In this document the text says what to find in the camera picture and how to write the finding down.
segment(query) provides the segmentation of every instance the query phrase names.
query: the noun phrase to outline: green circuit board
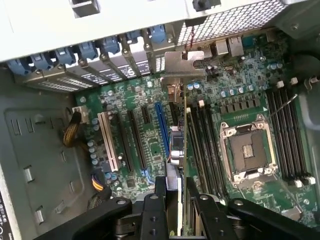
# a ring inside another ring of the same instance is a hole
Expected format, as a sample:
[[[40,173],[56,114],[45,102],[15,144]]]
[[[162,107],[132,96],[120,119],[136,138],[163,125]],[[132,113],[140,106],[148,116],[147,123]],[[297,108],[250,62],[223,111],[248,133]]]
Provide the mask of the green circuit board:
[[[242,38],[245,59],[225,56],[220,59],[206,58],[196,67],[207,69],[215,68],[214,74],[205,79],[194,79],[189,84],[189,90],[185,93],[187,104],[194,105],[203,100],[210,106],[211,117],[214,126],[214,134],[219,139],[221,122],[229,126],[238,126],[253,122],[257,114],[268,118],[270,114],[269,103],[265,90],[272,88],[278,81],[287,84],[292,77],[292,66],[286,57],[288,51],[287,38],[283,33],[277,35],[277,39],[268,42],[265,34],[253,35]],[[98,157],[105,156],[101,131],[97,125],[97,114],[111,112],[118,114],[125,132],[128,136],[130,153],[132,155],[133,171],[129,172],[124,162],[116,173],[116,180],[111,180],[105,175],[105,182],[110,185],[114,196],[124,196],[135,199],[141,193],[154,190],[153,181],[156,176],[165,173],[164,161],[166,149],[163,143],[160,124],[157,117],[155,103],[161,102],[165,116],[166,126],[173,125],[172,112],[168,103],[167,93],[161,88],[160,77],[155,74],[114,84],[102,86],[92,90],[77,93],[78,106],[86,106],[89,113],[89,124],[85,124],[86,140],[94,140],[95,154]],[[239,103],[245,102],[246,108],[239,108]],[[297,109],[298,122],[300,124],[301,140],[304,149],[307,169],[312,172],[310,165],[310,152],[308,140],[302,121],[299,100],[293,104]],[[141,107],[146,107],[150,116],[150,122],[144,123]],[[149,177],[141,170],[140,159],[132,135],[132,128],[127,111],[133,110],[138,131],[141,136],[143,150],[146,155],[146,165]],[[118,125],[114,119],[110,120],[112,137],[117,154],[124,152],[120,143]],[[218,155],[221,155],[220,145],[217,146]],[[201,181],[194,157],[191,141],[187,139],[187,171],[185,177],[193,177],[201,191]],[[228,182],[226,176],[228,198],[246,198],[275,212],[281,213],[291,209],[296,203],[303,210],[301,222],[315,227],[313,211],[317,210],[317,197],[314,185],[306,185],[300,188],[289,186],[277,177],[277,180],[263,182],[259,186],[252,185],[243,189],[234,187]]]

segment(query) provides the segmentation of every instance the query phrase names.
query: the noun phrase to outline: motherboard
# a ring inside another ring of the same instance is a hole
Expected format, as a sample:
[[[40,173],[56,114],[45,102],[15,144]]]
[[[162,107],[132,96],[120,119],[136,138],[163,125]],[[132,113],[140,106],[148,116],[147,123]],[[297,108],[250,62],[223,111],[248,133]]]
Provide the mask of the motherboard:
[[[207,76],[184,88],[185,109],[169,101],[162,73],[77,93],[95,179],[114,197],[152,192],[165,174],[171,127],[184,126],[183,174],[200,192],[222,203],[245,198],[315,227],[315,178],[288,41],[267,36],[242,37],[241,56],[199,61]]]

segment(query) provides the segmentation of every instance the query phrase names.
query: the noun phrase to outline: white pci slot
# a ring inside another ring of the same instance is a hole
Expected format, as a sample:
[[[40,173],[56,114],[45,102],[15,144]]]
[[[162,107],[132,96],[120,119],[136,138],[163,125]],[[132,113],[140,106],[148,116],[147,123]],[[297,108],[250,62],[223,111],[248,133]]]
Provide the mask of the white pci slot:
[[[111,171],[119,170],[118,157],[116,156],[115,144],[111,134],[110,122],[106,112],[98,113],[100,128],[106,149],[106,154],[110,163]]]

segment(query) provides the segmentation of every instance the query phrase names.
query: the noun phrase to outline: blue pcie slot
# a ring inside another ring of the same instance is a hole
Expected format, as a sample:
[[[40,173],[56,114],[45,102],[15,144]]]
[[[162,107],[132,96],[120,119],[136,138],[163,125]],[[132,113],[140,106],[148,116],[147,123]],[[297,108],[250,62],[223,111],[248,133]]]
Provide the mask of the blue pcie slot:
[[[165,114],[162,110],[161,102],[156,102],[154,104],[154,106],[155,106],[156,115],[158,117],[158,121],[159,121],[159,125],[160,125],[162,140],[163,140],[164,148],[165,148],[165,154],[168,158],[169,152],[170,152],[170,146],[169,146],[169,142],[168,142],[169,136],[168,136],[168,129],[167,129],[167,124],[166,124]]]

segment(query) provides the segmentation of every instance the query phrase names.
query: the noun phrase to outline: black ram slot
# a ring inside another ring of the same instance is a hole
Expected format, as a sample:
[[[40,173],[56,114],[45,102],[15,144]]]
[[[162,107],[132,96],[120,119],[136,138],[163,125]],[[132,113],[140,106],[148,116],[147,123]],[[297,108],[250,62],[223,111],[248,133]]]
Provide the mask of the black ram slot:
[[[275,101],[275,106],[276,110],[279,109],[282,105],[282,100],[279,91],[274,93],[274,101]],[[282,144],[284,145],[284,155],[285,158],[287,159],[288,163],[288,169],[289,169],[289,178],[295,177],[295,169],[294,169],[294,160],[291,154],[291,147],[290,147],[290,139],[289,139],[289,134],[287,130],[287,123],[286,123],[286,116],[283,110],[280,110],[278,113],[278,119],[280,122],[280,134],[282,135]]]
[[[129,117],[129,121],[131,124],[131,129],[132,129],[132,135],[133,135],[133,139],[134,139],[134,143],[136,146],[136,152],[138,154],[138,158],[140,161],[140,167],[142,170],[145,170],[147,168],[147,164],[146,164],[146,156],[145,156],[145,152],[143,149],[143,145],[142,145],[142,140],[141,140],[141,136],[139,133],[139,129],[138,129],[138,125],[135,119],[135,114],[132,110],[128,110],[127,111],[128,117]]]
[[[270,114],[272,114],[277,110],[276,104],[275,104],[275,95],[272,92],[272,90],[268,90],[266,92],[266,95],[267,95],[267,100],[269,104]],[[275,139],[275,144],[277,146],[281,176],[284,180],[289,180],[288,163],[285,156],[285,149],[284,149],[283,140],[282,140],[283,136],[281,135],[281,132],[280,132],[281,128],[280,128],[278,115],[277,114],[273,115],[271,117],[271,121],[274,128],[274,139]]]
[[[203,139],[202,139],[202,145],[205,146],[208,161],[208,166],[209,166],[209,173],[211,173],[212,176],[212,181],[213,181],[213,187],[214,187],[214,193],[216,196],[221,197],[222,193],[222,188],[220,186],[220,181],[219,177],[217,175],[217,171],[215,169],[215,159],[214,159],[214,153],[212,152],[212,148],[210,145],[210,138],[209,138],[209,131],[207,129],[207,123],[206,123],[206,116],[205,116],[205,109],[203,107],[198,108],[198,115],[201,123],[201,128],[202,128],[202,134],[203,134]]]
[[[169,107],[170,107],[170,111],[171,111],[173,125],[174,126],[178,126],[178,116],[177,116],[177,111],[176,111],[175,104],[172,101],[170,101],[169,102]]]
[[[214,127],[214,122],[212,120],[212,113],[211,113],[211,109],[209,105],[205,106],[205,112],[206,112],[206,118],[208,121],[208,128],[210,131],[210,135],[211,135],[211,141],[212,141],[212,149],[213,149],[213,153],[214,153],[214,158],[215,158],[215,162],[216,162],[216,170],[217,170],[217,174],[219,177],[219,181],[221,184],[221,188],[222,188],[222,195],[223,196],[227,196],[228,195],[228,191],[227,191],[227,186],[226,186],[226,182],[225,182],[225,177],[224,177],[224,173],[225,173],[225,169],[224,166],[221,162],[221,159],[219,157],[219,147],[218,147],[218,139],[217,139],[217,135],[215,134],[215,127]]]
[[[145,124],[149,124],[150,123],[150,116],[148,113],[148,108],[146,106],[142,106],[141,107],[141,112],[142,112],[142,117],[143,117],[143,121]]]
[[[128,171],[132,172],[134,170],[134,162],[131,157],[128,135],[125,131],[124,125],[123,125],[122,121],[120,120],[120,117],[118,114],[114,114],[114,119],[117,123],[117,127],[118,127],[118,130],[121,135],[121,142],[122,142],[122,146],[123,146],[123,150],[124,150],[125,165],[128,168]]]
[[[197,169],[197,172],[198,172],[198,176],[199,176],[199,179],[200,179],[202,192],[203,193],[208,193],[209,190],[208,190],[207,180],[205,178],[205,168],[203,166],[203,163],[201,162],[199,145],[198,145],[198,141],[196,139],[196,134],[195,134],[194,126],[193,126],[193,121],[192,121],[192,118],[191,118],[189,113],[187,114],[187,122],[188,122],[188,131],[189,131],[190,143],[191,143],[191,146],[192,146],[192,152],[193,152],[194,161],[195,161],[195,164],[196,164],[196,169]]]
[[[292,96],[293,96],[293,93],[289,92],[288,97],[291,98]],[[307,171],[304,148],[302,145],[302,136],[301,136],[301,129],[298,121],[297,109],[295,108],[294,103],[289,104],[289,107],[291,110],[291,117],[293,121],[293,131],[295,132],[295,141],[296,141],[298,159],[299,159],[300,168],[301,168],[301,175],[309,176],[310,174]]]
[[[197,139],[198,146],[199,146],[200,161],[203,164],[204,175],[205,175],[205,178],[207,179],[207,186],[208,186],[207,193],[208,194],[215,194],[214,179],[213,179],[211,172],[209,172],[204,145],[202,144],[202,141],[201,141],[201,139],[202,139],[200,136],[201,130],[198,125],[198,115],[197,115],[197,108],[196,107],[191,108],[191,117],[192,117],[192,121],[193,121],[194,133],[196,135],[196,139]]]
[[[287,90],[285,88],[282,88],[279,90],[282,104],[286,103],[289,98],[287,94]],[[292,112],[290,109],[290,105],[287,105],[283,108],[283,114],[285,115],[285,122],[287,124],[286,130],[288,132],[288,140],[290,143],[290,148],[291,148],[291,153],[292,153],[292,158],[293,158],[293,169],[294,169],[294,176],[299,177],[301,174],[301,167],[300,167],[300,161],[299,161],[299,153],[298,153],[298,148],[297,148],[297,142],[296,142],[296,133],[294,131],[294,123],[292,119]]]

